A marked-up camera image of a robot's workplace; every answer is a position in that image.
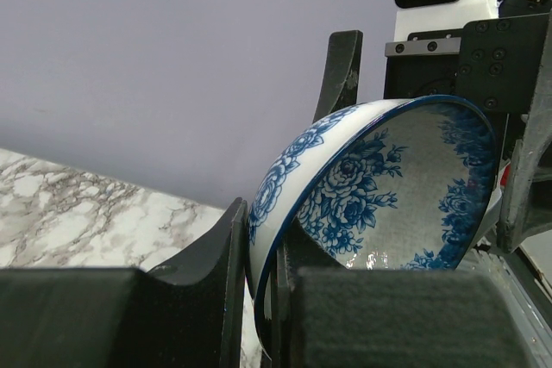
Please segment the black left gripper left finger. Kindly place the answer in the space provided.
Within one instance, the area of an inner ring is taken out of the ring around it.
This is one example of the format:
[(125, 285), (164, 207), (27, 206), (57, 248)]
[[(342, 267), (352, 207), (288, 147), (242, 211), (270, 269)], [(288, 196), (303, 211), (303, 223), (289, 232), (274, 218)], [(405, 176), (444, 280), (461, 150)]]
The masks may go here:
[(151, 271), (2, 270), (2, 366), (237, 367), (247, 209)]

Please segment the blue and white bowl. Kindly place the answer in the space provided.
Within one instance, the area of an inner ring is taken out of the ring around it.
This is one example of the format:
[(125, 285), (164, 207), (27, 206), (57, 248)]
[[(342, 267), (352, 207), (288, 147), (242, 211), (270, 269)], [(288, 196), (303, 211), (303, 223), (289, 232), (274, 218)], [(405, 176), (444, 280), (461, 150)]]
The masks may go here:
[(269, 279), (297, 223), (349, 269), (454, 269), (495, 184), (492, 125), (450, 95), (360, 103), (314, 122), (269, 167), (248, 218), (248, 286), (259, 336)]

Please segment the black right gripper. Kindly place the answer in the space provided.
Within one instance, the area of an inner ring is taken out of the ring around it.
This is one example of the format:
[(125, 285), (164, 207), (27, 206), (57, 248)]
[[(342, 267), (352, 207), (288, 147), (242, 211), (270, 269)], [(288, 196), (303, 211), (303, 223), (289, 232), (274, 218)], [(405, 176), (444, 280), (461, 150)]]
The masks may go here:
[(499, 0), (496, 19), (413, 32), (386, 45), (384, 97), (454, 95), (477, 105), (496, 133), (528, 113), (551, 0)]

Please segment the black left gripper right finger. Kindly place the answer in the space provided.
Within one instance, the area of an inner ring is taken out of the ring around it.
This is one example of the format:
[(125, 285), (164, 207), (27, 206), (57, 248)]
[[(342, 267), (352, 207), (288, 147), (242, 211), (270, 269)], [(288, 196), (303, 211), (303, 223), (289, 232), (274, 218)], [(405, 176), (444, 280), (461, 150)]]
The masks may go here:
[(272, 280), (275, 367), (528, 367), (496, 285), (475, 271), (354, 271), (297, 222)]

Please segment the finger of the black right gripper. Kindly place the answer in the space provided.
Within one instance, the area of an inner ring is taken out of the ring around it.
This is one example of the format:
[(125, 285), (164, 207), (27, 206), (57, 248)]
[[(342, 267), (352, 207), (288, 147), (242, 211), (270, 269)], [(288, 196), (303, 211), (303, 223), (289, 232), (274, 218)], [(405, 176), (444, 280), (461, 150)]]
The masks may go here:
[(357, 103), (362, 43), (360, 30), (330, 35), (314, 122)]
[(551, 109), (531, 110), (502, 196), (497, 245), (505, 253), (551, 229), (551, 169), (539, 165), (550, 145)]

